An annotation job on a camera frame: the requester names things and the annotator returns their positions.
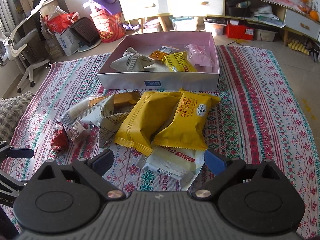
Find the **white brown small snack packet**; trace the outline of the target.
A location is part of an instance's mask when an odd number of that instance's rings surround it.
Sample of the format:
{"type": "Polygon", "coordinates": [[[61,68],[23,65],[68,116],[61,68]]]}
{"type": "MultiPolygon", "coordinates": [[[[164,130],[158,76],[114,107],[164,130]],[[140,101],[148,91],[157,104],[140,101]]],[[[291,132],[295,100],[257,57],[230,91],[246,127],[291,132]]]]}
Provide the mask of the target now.
{"type": "Polygon", "coordinates": [[[81,122],[76,120],[72,126],[67,129],[67,135],[69,139],[74,144],[78,144],[80,142],[83,142],[87,139],[87,137],[90,135],[91,129],[90,128],[85,128],[81,122]]]}

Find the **red snack packet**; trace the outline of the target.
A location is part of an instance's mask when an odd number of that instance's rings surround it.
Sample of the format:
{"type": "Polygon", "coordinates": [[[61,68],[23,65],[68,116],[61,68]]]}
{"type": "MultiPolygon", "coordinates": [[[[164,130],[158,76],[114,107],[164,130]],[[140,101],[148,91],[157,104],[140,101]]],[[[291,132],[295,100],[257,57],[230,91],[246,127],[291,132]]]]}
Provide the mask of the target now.
{"type": "Polygon", "coordinates": [[[50,146],[54,152],[66,151],[69,148],[68,135],[61,122],[57,122],[55,124],[55,129],[50,141],[50,146]]]}

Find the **yellow waffle sandwich packet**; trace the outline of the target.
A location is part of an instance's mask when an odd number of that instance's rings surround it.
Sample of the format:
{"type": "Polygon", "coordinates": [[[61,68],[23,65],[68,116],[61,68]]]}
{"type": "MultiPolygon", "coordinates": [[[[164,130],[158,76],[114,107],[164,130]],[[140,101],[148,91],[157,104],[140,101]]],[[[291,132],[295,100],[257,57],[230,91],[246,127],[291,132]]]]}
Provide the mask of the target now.
{"type": "Polygon", "coordinates": [[[217,96],[183,91],[172,122],[155,135],[152,143],[163,147],[206,150],[208,146],[202,131],[209,111],[219,102],[217,96]]]}

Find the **large yellow snack bag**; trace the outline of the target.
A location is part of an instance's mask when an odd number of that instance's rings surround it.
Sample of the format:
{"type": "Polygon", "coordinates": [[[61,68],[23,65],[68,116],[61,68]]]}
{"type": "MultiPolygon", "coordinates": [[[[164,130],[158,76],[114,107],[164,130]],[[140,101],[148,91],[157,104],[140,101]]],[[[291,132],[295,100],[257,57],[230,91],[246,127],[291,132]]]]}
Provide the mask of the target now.
{"type": "Polygon", "coordinates": [[[181,96],[181,92],[144,92],[118,129],[114,143],[149,156],[151,137],[169,119],[181,96]]]}

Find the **pink snack packet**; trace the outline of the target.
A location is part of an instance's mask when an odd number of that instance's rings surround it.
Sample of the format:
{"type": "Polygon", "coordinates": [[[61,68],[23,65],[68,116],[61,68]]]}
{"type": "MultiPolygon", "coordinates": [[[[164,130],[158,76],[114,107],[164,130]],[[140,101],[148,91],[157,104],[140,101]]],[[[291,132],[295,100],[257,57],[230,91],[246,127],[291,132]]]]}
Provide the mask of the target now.
{"type": "Polygon", "coordinates": [[[213,61],[204,46],[189,44],[185,47],[188,61],[195,66],[212,67],[213,61]]]}

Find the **white cream snack packet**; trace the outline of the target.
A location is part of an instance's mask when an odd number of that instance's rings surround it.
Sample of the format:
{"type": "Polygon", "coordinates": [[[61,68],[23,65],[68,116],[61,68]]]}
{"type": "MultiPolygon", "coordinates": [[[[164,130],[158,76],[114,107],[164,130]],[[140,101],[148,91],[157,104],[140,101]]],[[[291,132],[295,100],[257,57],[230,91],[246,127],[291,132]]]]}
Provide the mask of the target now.
{"type": "Polygon", "coordinates": [[[152,153],[143,157],[139,166],[178,180],[180,189],[186,191],[201,172],[203,165],[203,151],[154,146],[152,153]]]}

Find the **grey knitted cushion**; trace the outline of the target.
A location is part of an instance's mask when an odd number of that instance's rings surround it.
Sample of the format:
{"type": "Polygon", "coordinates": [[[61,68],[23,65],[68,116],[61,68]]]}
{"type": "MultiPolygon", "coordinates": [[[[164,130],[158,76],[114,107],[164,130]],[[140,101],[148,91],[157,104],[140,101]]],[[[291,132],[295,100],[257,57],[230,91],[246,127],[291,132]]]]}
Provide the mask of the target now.
{"type": "Polygon", "coordinates": [[[34,93],[26,92],[19,96],[1,99],[0,108],[0,133],[1,141],[11,142],[20,118],[31,103],[34,93]]]}

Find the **white newspaper print packet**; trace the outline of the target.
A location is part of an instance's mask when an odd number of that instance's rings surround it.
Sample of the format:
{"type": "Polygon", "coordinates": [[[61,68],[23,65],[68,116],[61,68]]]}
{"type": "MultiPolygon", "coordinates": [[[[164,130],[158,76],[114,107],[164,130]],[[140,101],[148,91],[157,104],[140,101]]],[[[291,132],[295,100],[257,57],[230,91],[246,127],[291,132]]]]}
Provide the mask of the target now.
{"type": "Polygon", "coordinates": [[[110,95],[81,113],[78,117],[78,120],[83,123],[99,127],[102,120],[108,116],[111,116],[113,112],[114,95],[110,95]]]}

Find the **white long snack packet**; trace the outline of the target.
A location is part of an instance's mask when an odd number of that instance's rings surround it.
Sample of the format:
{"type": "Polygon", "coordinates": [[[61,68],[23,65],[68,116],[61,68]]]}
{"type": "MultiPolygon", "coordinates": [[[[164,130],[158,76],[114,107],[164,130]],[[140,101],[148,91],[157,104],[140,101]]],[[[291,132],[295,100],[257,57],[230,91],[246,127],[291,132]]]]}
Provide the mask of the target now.
{"type": "Polygon", "coordinates": [[[83,100],[77,102],[75,105],[67,109],[65,113],[63,113],[59,118],[58,121],[61,122],[63,125],[73,123],[79,115],[89,109],[90,107],[96,105],[101,100],[104,100],[106,96],[101,95],[90,95],[83,100]]]}

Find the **brown gold snack packet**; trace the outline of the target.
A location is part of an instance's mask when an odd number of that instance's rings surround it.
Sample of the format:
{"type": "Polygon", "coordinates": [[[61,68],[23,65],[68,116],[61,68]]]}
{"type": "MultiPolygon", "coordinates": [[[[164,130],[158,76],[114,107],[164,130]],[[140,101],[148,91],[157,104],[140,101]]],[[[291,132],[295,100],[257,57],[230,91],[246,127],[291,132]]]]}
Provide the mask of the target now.
{"type": "Polygon", "coordinates": [[[132,91],[125,93],[118,93],[114,95],[114,109],[119,110],[124,107],[135,105],[140,100],[140,92],[132,91]]]}

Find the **white office chair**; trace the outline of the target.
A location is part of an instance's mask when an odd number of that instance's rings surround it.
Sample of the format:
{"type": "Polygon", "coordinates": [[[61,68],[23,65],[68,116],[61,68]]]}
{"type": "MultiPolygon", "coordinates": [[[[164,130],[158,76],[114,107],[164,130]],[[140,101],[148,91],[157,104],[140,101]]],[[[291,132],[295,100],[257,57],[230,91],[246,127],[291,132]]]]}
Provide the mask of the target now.
{"type": "MultiPolygon", "coordinates": [[[[36,37],[37,34],[37,29],[33,29],[32,31],[27,33],[25,37],[14,44],[15,32],[13,31],[12,33],[3,33],[1,31],[1,67],[6,65],[9,61],[13,61],[14,59],[16,59],[27,47],[28,43],[36,37]]],[[[30,87],[34,87],[34,70],[49,63],[50,59],[45,59],[43,61],[33,63],[29,67],[27,67],[20,83],[17,85],[17,93],[20,94],[22,92],[22,85],[27,78],[29,78],[30,87]]]]}

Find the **small yellow snack packet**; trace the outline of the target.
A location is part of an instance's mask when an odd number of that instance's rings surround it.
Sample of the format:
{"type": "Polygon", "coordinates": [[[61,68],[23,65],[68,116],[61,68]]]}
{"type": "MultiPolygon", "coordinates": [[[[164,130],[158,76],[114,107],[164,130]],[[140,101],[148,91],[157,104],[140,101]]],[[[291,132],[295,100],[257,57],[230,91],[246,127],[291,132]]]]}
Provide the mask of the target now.
{"type": "Polygon", "coordinates": [[[169,68],[170,72],[197,72],[189,62],[187,52],[178,52],[163,57],[162,63],[169,68]]]}

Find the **white grey snack packet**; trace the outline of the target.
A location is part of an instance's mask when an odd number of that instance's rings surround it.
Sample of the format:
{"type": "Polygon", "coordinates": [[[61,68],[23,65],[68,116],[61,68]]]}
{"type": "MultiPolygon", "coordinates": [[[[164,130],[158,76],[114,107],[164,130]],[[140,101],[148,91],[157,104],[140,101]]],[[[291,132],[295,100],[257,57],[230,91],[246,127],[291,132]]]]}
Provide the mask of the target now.
{"type": "Polygon", "coordinates": [[[123,57],[113,61],[110,68],[118,72],[143,72],[145,67],[151,66],[155,60],[138,53],[132,47],[127,48],[123,57]]]}

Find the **white blue paper bag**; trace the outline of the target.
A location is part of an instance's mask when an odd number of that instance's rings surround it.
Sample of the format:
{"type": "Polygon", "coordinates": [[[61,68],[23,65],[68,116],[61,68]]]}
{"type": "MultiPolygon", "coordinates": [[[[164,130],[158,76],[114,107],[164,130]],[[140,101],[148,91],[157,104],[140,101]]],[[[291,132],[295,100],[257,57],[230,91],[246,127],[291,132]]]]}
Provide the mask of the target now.
{"type": "Polygon", "coordinates": [[[63,33],[54,33],[57,41],[67,56],[76,53],[82,47],[82,41],[73,34],[71,28],[67,28],[63,33]]]}

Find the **pink cardboard box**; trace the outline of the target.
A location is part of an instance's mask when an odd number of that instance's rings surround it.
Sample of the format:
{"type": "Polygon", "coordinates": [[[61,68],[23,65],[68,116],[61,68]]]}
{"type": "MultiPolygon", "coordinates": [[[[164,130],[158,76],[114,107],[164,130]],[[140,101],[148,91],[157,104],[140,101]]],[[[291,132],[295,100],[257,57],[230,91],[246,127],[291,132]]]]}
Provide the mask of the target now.
{"type": "Polygon", "coordinates": [[[220,81],[219,58],[211,33],[199,31],[170,31],[126,36],[111,53],[97,73],[105,89],[166,89],[216,92],[220,81]],[[203,46],[212,63],[209,67],[196,66],[196,72],[171,72],[156,61],[142,72],[121,72],[111,68],[111,63],[120,59],[127,48],[148,56],[161,46],[171,46],[184,51],[189,44],[203,46]]]}

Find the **orange small snack packet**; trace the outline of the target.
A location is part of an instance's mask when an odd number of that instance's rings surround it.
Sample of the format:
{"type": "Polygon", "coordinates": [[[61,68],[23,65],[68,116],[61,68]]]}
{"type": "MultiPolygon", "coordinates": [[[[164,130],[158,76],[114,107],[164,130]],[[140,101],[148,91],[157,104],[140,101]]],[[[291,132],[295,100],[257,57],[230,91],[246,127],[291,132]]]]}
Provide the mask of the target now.
{"type": "Polygon", "coordinates": [[[153,51],[149,57],[153,60],[162,61],[163,57],[179,52],[178,48],[171,46],[162,46],[160,49],[153,51]]]}

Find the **red plastic bag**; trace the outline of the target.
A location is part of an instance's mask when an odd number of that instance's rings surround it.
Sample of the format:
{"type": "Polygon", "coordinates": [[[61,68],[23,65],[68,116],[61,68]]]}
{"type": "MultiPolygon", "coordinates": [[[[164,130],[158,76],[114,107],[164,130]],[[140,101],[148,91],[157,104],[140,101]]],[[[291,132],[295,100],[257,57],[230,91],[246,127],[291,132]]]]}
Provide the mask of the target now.
{"type": "Polygon", "coordinates": [[[48,15],[44,16],[43,21],[51,33],[63,33],[67,28],[69,28],[73,23],[80,19],[78,12],[73,12],[71,14],[61,14],[51,20],[48,15]]]}

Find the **dark brown basket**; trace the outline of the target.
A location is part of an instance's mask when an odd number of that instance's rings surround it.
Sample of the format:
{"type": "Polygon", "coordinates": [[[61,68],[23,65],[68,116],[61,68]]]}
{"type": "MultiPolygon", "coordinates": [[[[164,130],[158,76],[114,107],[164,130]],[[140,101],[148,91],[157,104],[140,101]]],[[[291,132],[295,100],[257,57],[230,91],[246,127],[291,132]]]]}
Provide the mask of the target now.
{"type": "Polygon", "coordinates": [[[100,40],[95,24],[87,17],[82,17],[70,27],[71,32],[86,46],[92,46],[100,40]]]}

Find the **red box under shelf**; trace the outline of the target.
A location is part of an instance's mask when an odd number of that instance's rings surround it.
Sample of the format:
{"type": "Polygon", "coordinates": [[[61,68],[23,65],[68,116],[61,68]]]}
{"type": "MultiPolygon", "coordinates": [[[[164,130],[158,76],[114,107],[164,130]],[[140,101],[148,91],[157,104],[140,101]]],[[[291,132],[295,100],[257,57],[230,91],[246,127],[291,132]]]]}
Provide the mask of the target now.
{"type": "Polygon", "coordinates": [[[254,29],[247,27],[246,25],[232,25],[226,26],[226,35],[228,38],[241,39],[241,40],[253,40],[254,29]]]}

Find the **red printed bucket bag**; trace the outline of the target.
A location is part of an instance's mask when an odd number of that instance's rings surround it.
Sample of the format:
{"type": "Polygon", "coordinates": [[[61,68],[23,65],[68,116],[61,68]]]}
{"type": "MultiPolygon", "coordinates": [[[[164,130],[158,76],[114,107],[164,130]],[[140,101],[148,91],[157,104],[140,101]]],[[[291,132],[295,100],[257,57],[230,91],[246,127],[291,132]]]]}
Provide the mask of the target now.
{"type": "Polygon", "coordinates": [[[111,43],[125,36],[121,13],[111,15],[106,9],[90,13],[103,43],[111,43]]]}

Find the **long white low cabinet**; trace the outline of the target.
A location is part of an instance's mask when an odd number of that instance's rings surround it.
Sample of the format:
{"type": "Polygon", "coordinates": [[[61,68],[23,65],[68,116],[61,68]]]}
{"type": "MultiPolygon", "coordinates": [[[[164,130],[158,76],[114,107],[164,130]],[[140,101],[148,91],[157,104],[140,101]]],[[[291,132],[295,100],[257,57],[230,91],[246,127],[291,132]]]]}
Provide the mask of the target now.
{"type": "Polygon", "coordinates": [[[297,7],[297,2],[290,0],[255,0],[270,5],[273,13],[285,24],[283,42],[289,43],[289,33],[306,36],[319,42],[319,22],[310,18],[297,7]]]}

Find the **oranges on shelf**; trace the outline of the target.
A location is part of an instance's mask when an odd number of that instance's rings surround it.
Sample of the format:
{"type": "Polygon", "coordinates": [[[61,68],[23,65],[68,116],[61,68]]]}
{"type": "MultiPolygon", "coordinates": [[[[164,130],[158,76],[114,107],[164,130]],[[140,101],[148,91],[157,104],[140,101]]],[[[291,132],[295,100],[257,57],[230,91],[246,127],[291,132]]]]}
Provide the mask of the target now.
{"type": "Polygon", "coordinates": [[[297,7],[310,18],[319,22],[319,0],[298,0],[297,7]]]}

